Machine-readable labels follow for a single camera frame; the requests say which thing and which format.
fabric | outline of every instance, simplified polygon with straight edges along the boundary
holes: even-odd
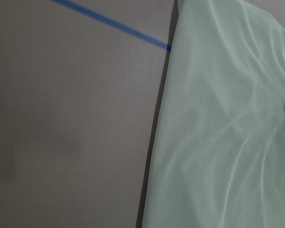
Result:
[[[244,0],[182,0],[143,228],[285,228],[285,29]]]

light green fabric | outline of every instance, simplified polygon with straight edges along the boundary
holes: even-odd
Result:
[[[285,228],[285,29],[243,0],[182,0],[143,228]]]

ribbed fabric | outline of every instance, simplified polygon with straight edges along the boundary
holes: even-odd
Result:
[[[143,228],[285,228],[285,29],[244,0],[182,0]]]

blue stripe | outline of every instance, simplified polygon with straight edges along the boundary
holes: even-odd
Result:
[[[90,9],[82,7],[82,6],[80,6],[80,5],[76,4],[76,3],[73,3],[73,2],[68,1],[68,0],[51,0],[51,1],[54,1],[54,2],[56,2],[58,4],[63,5],[63,6],[66,6],[66,7],[70,8],[70,9],[72,9],[72,10],[75,10],[75,11],[77,11],[79,13],[87,15],[87,16],[89,16],[91,18],[96,19],[96,20],[99,20],[99,21],[101,21],[101,22],[103,22],[103,23],[105,23],[107,25],[113,26],[114,28],[122,30],[122,31],[124,31],[124,32],[126,32],[128,34],[131,34],[131,35],[133,35],[135,37],[138,37],[140,39],[143,39],[144,41],[147,41],[147,42],[152,43],[152,44],[154,44],[156,46],[159,46],[160,48],[163,48],[163,49],[165,49],[167,51],[171,51],[171,46],[169,46],[169,45],[167,45],[167,44],[165,44],[165,43],[163,43],[163,42],[161,42],[161,41],[159,41],[157,39],[154,39],[154,38],[152,38],[152,37],[150,37],[150,36],[148,36],[146,34],[143,34],[143,33],[139,32],[139,31],[137,31],[137,30],[135,30],[133,28],[130,28],[130,27],[128,27],[126,25],[123,25],[123,24],[121,24],[121,23],[119,23],[117,21],[114,21],[112,19],[109,19],[109,18],[101,15],[101,14],[98,14],[98,13],[96,13],[96,12],[90,10]]]

gray surface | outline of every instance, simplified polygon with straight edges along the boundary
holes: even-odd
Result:
[[[171,43],[173,1],[77,2]],[[285,27],[285,0],[249,2]],[[53,2],[0,0],[0,228],[139,227],[168,58]]]

